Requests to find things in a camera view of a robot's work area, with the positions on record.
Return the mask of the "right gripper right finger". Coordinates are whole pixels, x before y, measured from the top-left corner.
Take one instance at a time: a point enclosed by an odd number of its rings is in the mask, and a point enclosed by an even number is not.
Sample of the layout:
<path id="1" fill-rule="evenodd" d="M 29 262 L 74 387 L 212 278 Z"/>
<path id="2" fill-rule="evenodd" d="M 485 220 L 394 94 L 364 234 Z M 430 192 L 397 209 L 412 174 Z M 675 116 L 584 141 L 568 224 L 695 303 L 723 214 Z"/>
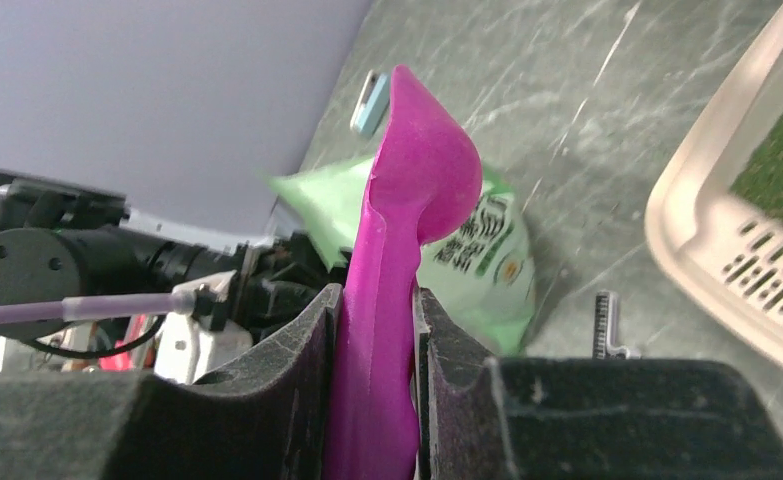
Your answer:
<path id="1" fill-rule="evenodd" d="M 685 359 L 495 357 L 415 297 L 423 479 L 783 479 L 745 378 Z"/>

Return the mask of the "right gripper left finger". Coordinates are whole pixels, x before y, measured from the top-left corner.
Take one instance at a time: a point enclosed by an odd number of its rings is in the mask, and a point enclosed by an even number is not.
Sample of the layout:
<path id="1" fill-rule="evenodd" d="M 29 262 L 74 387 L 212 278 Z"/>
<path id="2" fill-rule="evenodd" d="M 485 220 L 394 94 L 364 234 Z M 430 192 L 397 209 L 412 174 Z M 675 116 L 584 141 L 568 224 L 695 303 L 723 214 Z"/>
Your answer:
<path id="1" fill-rule="evenodd" d="M 0 375 L 0 479 L 314 479 L 340 286 L 182 385 L 150 372 Z"/>

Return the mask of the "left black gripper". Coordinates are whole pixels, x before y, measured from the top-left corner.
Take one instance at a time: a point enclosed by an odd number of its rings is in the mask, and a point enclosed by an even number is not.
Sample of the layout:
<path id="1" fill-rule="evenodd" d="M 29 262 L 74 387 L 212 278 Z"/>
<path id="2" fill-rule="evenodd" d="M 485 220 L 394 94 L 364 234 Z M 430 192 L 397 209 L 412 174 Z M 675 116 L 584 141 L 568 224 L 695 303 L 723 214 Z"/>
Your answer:
<path id="1" fill-rule="evenodd" d="M 294 320 L 329 284 L 344 284 L 352 250 L 341 248 L 330 266 L 309 235 L 297 231 L 252 249 L 239 274 L 231 320 L 261 342 Z"/>

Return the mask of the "green litter bag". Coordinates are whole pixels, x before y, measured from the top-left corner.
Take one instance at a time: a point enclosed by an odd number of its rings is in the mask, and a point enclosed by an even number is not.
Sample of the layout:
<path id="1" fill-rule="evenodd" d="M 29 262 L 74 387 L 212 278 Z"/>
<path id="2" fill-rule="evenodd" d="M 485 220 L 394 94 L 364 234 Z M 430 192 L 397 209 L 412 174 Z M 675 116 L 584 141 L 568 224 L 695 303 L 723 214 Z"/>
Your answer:
<path id="1" fill-rule="evenodd" d="M 302 219 L 324 263 L 336 266 L 354 246 L 370 157 L 270 180 Z M 486 348 L 516 355 L 536 314 L 535 265 L 514 190 L 484 169 L 473 213 L 448 237 L 427 244 L 417 273 L 451 319 Z"/>

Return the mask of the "magenta plastic scoop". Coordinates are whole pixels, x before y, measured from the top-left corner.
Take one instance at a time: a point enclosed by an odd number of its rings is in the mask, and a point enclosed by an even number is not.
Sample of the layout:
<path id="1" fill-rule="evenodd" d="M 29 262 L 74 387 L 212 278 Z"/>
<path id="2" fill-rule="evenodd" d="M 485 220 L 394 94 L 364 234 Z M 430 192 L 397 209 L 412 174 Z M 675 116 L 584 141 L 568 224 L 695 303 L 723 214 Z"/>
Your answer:
<path id="1" fill-rule="evenodd" d="M 420 434 L 410 384 L 421 250 L 462 225 L 481 183 L 470 137 L 409 67 L 395 67 L 343 289 L 323 478 L 413 477 Z"/>

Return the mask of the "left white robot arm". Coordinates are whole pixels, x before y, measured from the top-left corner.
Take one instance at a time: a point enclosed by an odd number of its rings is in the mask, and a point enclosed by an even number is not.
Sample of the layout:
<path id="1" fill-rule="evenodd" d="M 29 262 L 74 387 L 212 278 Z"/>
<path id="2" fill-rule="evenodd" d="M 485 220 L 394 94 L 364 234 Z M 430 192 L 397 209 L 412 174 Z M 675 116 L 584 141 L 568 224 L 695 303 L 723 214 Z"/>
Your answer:
<path id="1" fill-rule="evenodd" d="M 303 232 L 215 247 L 132 229 L 130 216 L 123 194 L 0 170 L 0 306 L 167 293 L 231 271 L 226 316 L 261 340 L 349 267 L 349 251 L 326 263 Z"/>

